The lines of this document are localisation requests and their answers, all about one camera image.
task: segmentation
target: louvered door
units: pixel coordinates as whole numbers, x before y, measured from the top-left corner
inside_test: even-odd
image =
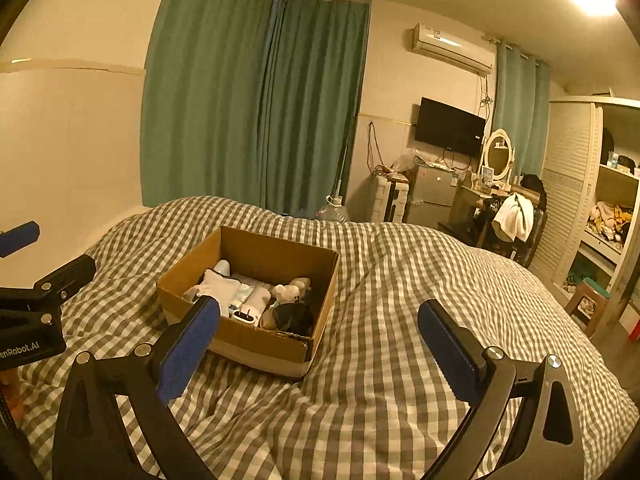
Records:
[[[580,245],[602,145],[602,109],[593,103],[551,103],[542,182],[546,225],[532,265],[562,285]]]

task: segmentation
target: white wall-mounted air conditioner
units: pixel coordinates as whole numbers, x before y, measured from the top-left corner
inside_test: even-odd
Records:
[[[413,51],[481,76],[491,72],[495,64],[493,52],[420,23],[414,28]]]

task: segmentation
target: ceiling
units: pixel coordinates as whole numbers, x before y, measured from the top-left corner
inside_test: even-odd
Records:
[[[618,14],[590,18],[570,0],[390,1],[518,44],[549,63],[553,80],[570,93],[612,87],[618,97],[640,99],[640,46]]]

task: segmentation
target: metal screw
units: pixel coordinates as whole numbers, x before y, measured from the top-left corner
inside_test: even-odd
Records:
[[[549,363],[553,368],[559,368],[562,365],[562,361],[557,355],[551,354],[546,358],[546,362]]]
[[[76,357],[76,363],[84,365],[89,362],[89,359],[91,359],[91,354],[89,354],[89,352],[80,352]]]
[[[151,354],[151,345],[142,343],[142,345],[136,346],[136,349],[133,352],[138,357],[144,357],[145,355]]]
[[[494,359],[502,359],[504,357],[504,352],[497,346],[489,346],[489,348],[486,349],[486,352]]]

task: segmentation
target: teal curtain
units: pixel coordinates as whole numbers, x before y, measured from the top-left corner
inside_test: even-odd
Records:
[[[273,0],[162,0],[146,57],[143,203],[259,202],[257,121]]]
[[[521,50],[498,45],[498,81],[493,130],[507,132],[515,149],[513,176],[540,176],[549,117],[549,66]]]
[[[369,3],[274,1],[258,122],[261,206],[311,215],[348,173],[369,15]]]

